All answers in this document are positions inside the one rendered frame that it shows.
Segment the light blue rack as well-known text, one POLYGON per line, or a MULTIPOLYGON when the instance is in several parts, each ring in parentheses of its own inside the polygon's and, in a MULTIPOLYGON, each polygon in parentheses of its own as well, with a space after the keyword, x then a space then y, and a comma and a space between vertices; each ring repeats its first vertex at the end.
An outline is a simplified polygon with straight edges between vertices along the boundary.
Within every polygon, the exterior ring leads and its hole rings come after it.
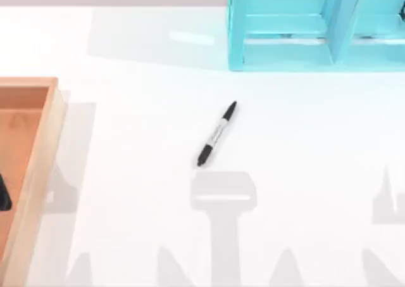
POLYGON ((405 72, 405 0, 227 0, 228 67, 405 72))

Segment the shallow salmon-coloured box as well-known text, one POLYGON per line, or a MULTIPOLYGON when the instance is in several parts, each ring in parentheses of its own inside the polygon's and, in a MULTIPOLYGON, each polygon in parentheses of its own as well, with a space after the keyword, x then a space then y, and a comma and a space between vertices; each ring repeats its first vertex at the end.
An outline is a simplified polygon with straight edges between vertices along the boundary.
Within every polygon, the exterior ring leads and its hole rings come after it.
POLYGON ((65 115, 56 77, 0 77, 0 287, 25 287, 65 115))

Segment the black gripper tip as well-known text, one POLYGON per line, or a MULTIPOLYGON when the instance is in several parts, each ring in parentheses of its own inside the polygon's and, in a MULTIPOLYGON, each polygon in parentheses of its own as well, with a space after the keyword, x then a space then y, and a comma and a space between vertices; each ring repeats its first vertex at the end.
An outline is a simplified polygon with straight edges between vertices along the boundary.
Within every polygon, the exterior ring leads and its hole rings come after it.
POLYGON ((12 208, 12 201, 4 182, 3 176, 0 174, 0 212, 10 211, 12 208))

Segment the black and white marker pen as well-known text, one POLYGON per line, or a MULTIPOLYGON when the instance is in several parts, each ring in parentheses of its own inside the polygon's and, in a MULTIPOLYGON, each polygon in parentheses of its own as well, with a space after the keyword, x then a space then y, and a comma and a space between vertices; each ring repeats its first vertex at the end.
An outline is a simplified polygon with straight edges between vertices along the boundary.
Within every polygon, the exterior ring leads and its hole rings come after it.
POLYGON ((201 150, 198 158, 197 158, 197 166, 201 167, 203 166, 209 159, 210 154, 213 152, 216 144, 218 143, 221 135, 223 134, 223 131, 227 124, 229 123, 230 119, 232 118, 232 115, 234 114, 234 111, 237 106, 237 101, 233 101, 225 113, 222 115, 221 119, 218 122, 218 125, 215 127, 212 135, 208 138, 206 141, 203 149, 201 150))

